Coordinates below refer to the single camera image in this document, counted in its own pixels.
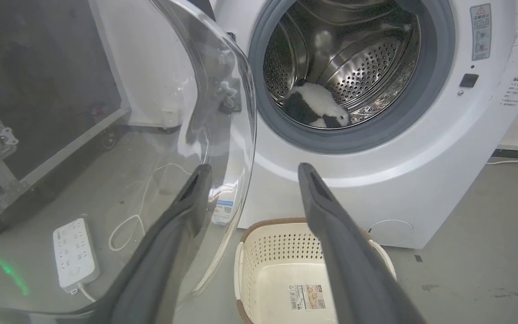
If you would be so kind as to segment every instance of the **green light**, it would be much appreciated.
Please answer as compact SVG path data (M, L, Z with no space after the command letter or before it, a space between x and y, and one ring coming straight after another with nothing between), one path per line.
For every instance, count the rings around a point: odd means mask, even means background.
M21 293L24 296L29 296L29 287L27 287L25 281L21 276L13 270L12 267L10 267L4 260L0 258L0 267L13 278L13 281L15 281L15 285L21 289Z

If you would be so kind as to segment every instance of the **power strip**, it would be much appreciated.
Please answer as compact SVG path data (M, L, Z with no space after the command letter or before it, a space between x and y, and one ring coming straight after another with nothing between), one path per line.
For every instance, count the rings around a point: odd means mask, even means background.
M59 285L67 293L77 293L80 285L86 285L99 277L99 266L84 219L77 219L53 232L55 263Z

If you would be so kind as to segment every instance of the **black and white plush toy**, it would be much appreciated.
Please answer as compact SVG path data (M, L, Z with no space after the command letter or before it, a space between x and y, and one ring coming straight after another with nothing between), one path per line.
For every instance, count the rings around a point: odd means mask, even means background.
M319 84L298 80L287 94L281 109L287 116L304 125L339 128L351 124L347 109Z

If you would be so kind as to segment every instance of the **barcode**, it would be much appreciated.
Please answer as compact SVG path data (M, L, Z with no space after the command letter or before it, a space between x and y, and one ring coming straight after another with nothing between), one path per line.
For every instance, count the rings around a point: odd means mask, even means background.
M291 309L298 310L299 308L297 307L297 297L294 291L289 291L289 299L291 301Z

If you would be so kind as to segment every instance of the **stainless steel drum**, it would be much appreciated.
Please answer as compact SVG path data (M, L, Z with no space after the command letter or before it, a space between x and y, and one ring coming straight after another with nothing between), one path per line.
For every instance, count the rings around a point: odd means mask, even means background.
M300 0L271 36L263 75L279 107L298 79L325 86L352 127L405 90L419 49L417 17L390 0Z

